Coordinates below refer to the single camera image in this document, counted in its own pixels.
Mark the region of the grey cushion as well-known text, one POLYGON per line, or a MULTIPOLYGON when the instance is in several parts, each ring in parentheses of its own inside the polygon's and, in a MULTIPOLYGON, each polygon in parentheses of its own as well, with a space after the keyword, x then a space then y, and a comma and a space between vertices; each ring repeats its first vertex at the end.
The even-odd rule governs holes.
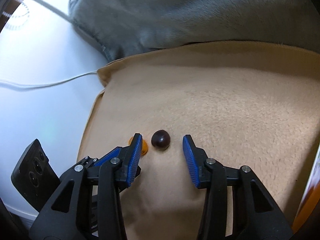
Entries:
POLYGON ((312 0, 75 0, 69 15, 109 61, 227 40, 319 51, 319 12, 312 0))

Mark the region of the small orange kumquat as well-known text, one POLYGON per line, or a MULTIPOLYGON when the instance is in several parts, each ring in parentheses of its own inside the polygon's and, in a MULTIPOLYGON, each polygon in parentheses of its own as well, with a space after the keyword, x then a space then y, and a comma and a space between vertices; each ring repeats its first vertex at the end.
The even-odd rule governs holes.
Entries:
MULTIPOLYGON (((128 145, 131 144, 132 140, 133 140, 133 137, 131 137, 131 138, 128 140, 128 145)), ((148 150, 149 150, 148 144, 147 144, 147 142, 143 139, 143 141, 142 141, 142 152, 141 152, 141 156, 146 155, 147 152, 148 152, 148 150)))

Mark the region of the beige fleece blanket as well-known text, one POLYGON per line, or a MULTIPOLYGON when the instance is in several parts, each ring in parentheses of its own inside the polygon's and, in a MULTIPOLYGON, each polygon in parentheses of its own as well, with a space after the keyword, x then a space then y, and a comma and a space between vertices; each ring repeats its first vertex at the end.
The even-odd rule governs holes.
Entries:
POLYGON ((140 133, 150 147, 121 194, 128 239, 195 239, 205 192, 191 182, 183 136, 225 166, 250 166, 296 216, 319 145, 319 54, 258 42, 212 42, 127 57, 98 70, 79 158, 100 158, 140 133))

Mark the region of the dark cherry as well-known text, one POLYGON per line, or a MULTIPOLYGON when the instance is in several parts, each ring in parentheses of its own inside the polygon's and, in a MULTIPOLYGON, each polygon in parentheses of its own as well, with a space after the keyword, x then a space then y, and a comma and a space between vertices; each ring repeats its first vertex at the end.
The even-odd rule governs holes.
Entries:
POLYGON ((171 137, 163 129, 156 131, 151 137, 151 144, 154 148, 164 151, 170 146, 171 137))

